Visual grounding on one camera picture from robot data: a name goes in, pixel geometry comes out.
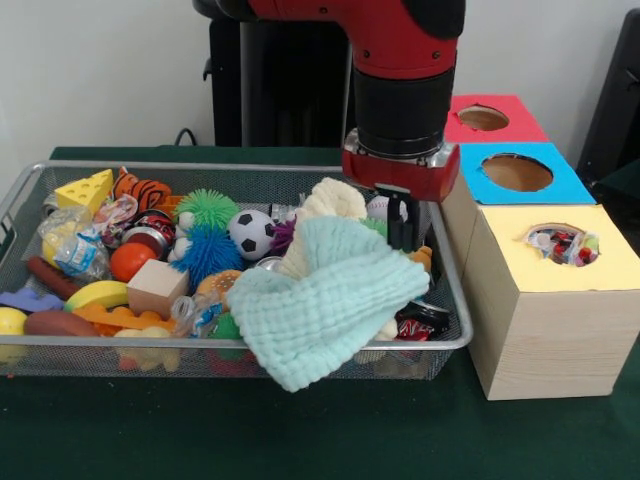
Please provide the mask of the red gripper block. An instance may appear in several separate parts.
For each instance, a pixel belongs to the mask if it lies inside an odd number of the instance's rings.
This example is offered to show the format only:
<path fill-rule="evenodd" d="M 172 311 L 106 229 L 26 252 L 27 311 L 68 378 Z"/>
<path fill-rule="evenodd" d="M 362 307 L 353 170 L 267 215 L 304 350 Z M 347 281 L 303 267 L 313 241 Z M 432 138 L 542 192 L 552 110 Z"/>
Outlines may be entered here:
<path fill-rule="evenodd" d="M 355 147 L 347 147 L 342 151 L 343 173 L 356 184 L 374 190 L 406 192 L 412 197 L 406 201 L 406 223 L 402 215 L 403 201 L 398 196 L 389 198 L 388 243 L 392 248 L 404 247 L 404 224 L 407 249 L 417 250 L 421 246 L 419 201 L 441 203 L 451 192 L 459 167 L 458 144 L 445 143 L 430 157 L 407 161 L 359 153 Z"/>

